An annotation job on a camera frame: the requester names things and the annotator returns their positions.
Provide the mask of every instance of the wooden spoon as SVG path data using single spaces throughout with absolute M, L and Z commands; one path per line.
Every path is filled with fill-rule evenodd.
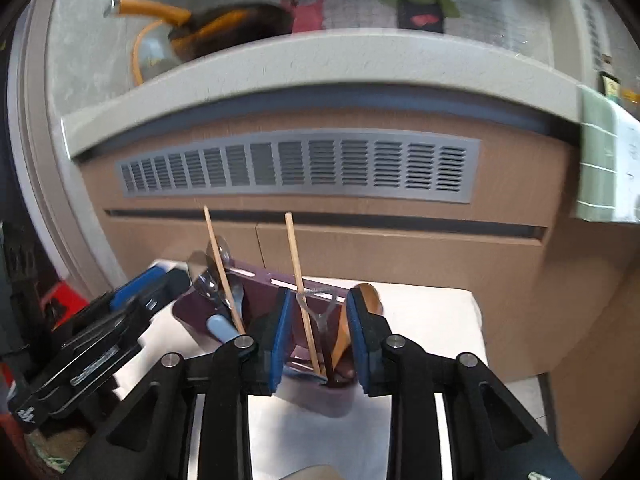
M 382 315 L 382 303 L 380 303 L 380 296 L 376 288 L 370 283 L 359 283 L 356 285 L 362 297 L 364 304 L 367 307 L 367 311 L 372 314 Z M 342 354 L 351 344 L 351 337 L 349 336 L 349 322 L 347 321 L 347 306 L 346 303 L 342 304 L 340 308 L 340 322 L 338 324 L 338 337 L 335 340 L 334 351 L 331 353 L 331 362 L 335 367 L 338 365 Z

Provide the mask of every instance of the black apron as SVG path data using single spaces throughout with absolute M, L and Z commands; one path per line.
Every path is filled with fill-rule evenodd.
M 398 0 L 398 28 L 444 33 L 444 12 L 440 0 L 434 4 L 416 4 Z

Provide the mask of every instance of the white table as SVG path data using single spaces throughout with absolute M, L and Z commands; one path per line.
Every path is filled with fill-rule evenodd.
M 358 283 L 355 280 L 309 279 L 342 288 L 351 288 Z M 461 352 L 472 352 L 486 363 L 482 319 L 469 291 L 372 284 L 380 294 L 385 317 L 393 332 L 414 340 L 427 352 L 451 358 Z M 116 373 L 120 385 L 116 392 L 120 397 L 129 393 L 165 353 L 180 352 L 189 358 L 214 351 L 220 345 L 212 338 L 193 336 L 172 316 L 171 307 L 154 317 L 151 327 L 140 338 L 142 351 Z M 273 397 L 249 397 L 254 479 L 276 480 L 316 464 L 332 465 L 345 480 L 385 479 L 391 398 L 370 399 L 356 384 L 353 388 L 330 393 L 338 398 L 327 397 L 327 402 L 340 402 L 343 409 L 339 411 L 345 414 L 326 416 L 282 398 L 290 398 L 291 389 L 298 384 L 283 377 Z M 199 400 L 197 408 L 201 409 L 202 399 Z M 449 480 L 452 472 L 447 425 L 444 404 L 437 394 L 436 405 L 442 478 Z M 194 432 L 199 432 L 199 425 L 195 423 Z M 190 451 L 192 456 L 197 456 L 197 444 Z M 196 478 L 196 462 L 191 460 L 190 479 Z

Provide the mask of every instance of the blue gripper pad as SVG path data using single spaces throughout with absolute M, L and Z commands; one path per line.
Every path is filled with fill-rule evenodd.
M 127 300 L 133 298 L 137 293 L 145 290 L 155 280 L 164 276 L 166 270 L 159 266 L 153 266 L 147 269 L 145 272 L 136 276 L 126 285 L 121 286 L 113 296 L 111 303 L 109 304 L 109 310 L 115 312 L 120 310 L 127 304 Z
M 291 313 L 296 303 L 296 297 L 292 290 L 284 293 L 278 327 L 271 347 L 271 366 L 269 368 L 268 386 L 271 393 L 275 392 L 280 380 L 282 380 L 282 369 L 286 362 L 287 342 L 291 336 Z
M 351 349 L 353 350 L 353 362 L 356 367 L 358 382 L 365 394 L 369 393 L 369 353 L 364 340 L 364 331 L 360 322 L 360 314 L 353 299 L 353 289 L 349 291 L 345 299 L 347 305 L 347 322 L 351 336 Z

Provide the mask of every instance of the white countertop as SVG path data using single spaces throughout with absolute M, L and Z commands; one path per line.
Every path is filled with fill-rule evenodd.
M 578 122 L 577 81 L 540 62 L 453 36 L 361 28 L 295 34 L 187 63 L 62 118 L 70 157 L 186 108 L 270 89 L 390 83 L 469 91 Z
M 351 288 L 358 282 L 309 278 L 315 282 Z M 378 290 L 388 323 L 427 352 L 455 358 L 472 352 L 486 362 L 482 320 L 473 295 L 467 290 L 428 286 L 373 283 Z M 167 352 L 192 357 L 214 351 L 212 338 L 197 340 L 171 313 L 161 310 L 140 338 L 142 351 L 124 365 L 115 377 L 116 391 L 125 396 L 155 362 Z M 343 390 L 299 386 L 283 377 L 272 397 L 249 397 L 252 467 L 255 480 L 276 480 L 303 467 L 332 465 L 345 480 L 384 480 L 388 455 L 391 398 L 370 399 L 358 384 Z M 286 399 L 298 396 L 325 402 L 339 416 L 327 416 Z M 443 480 L 452 478 L 449 440 L 442 396 L 436 394 Z M 190 449 L 197 457 L 198 447 Z M 196 478 L 196 461 L 190 461 L 188 479 Z

